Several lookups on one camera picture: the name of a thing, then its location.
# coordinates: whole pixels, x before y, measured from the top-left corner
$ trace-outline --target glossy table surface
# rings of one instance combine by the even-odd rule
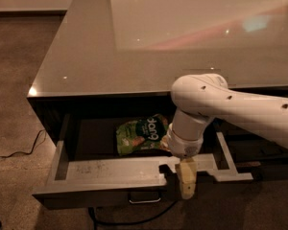
[[[203,73],[288,85],[288,0],[73,0],[28,97],[163,95]]]

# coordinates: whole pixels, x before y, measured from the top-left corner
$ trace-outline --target cable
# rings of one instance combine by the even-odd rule
[[[104,222],[101,220],[96,219],[96,215],[95,215],[95,211],[94,208],[90,207],[88,208],[88,214],[91,217],[91,219],[93,220],[94,223],[94,230],[97,230],[97,226],[98,225],[105,225],[105,226],[130,226],[130,225],[137,225],[137,224],[143,224],[149,221],[152,221],[154,219],[157,219],[159,217],[161,217],[163,214],[165,214],[166,212],[168,212],[177,202],[173,202],[170,206],[168,206],[165,210],[163,210],[162,212],[160,212],[159,214],[157,214],[156,216],[152,217],[152,218],[147,218],[147,219],[143,219],[141,221],[134,221],[134,222]]]
[[[43,139],[43,141],[40,142],[39,144],[36,144],[36,142],[37,142],[37,140],[38,140],[41,132],[44,132],[44,134],[45,134],[44,139]],[[31,154],[33,153],[33,151],[35,150],[35,148],[37,148],[40,144],[42,144],[42,143],[46,140],[46,134],[47,134],[47,132],[46,132],[45,129],[42,129],[42,130],[40,130],[40,131],[38,132],[38,134],[37,134],[37,136],[36,136],[36,139],[35,139],[35,141],[34,141],[34,143],[33,143],[33,145],[32,145],[32,148],[31,148],[31,150],[30,150],[29,152],[26,152],[26,151],[16,151],[16,152],[14,152],[14,153],[12,153],[12,154],[10,154],[10,155],[7,155],[7,156],[0,156],[0,159],[5,159],[5,158],[13,157],[13,156],[16,155],[16,154],[31,155]]]

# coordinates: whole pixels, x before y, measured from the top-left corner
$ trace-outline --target brown floor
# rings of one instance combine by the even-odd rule
[[[0,18],[0,155],[29,151],[42,129],[26,96],[59,25],[56,16]],[[2,229],[93,229],[86,209],[49,211],[31,196],[45,183],[54,151],[47,137],[30,156],[0,160]],[[288,180],[253,183],[239,195],[216,198],[199,195],[149,223],[99,229],[288,229]],[[167,205],[110,207],[97,215],[135,221]]]

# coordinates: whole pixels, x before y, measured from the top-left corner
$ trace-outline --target chip bag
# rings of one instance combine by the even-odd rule
[[[126,122],[116,129],[118,153],[127,155],[137,150],[168,150],[167,129],[168,121],[160,114]]]

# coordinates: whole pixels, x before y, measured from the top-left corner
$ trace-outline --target white robotic arm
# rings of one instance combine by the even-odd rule
[[[204,130],[214,118],[288,149],[288,98],[228,90],[226,80],[216,74],[181,77],[174,82],[171,95],[177,111],[168,129],[168,145],[181,158],[176,171],[185,199],[194,194],[197,154]]]

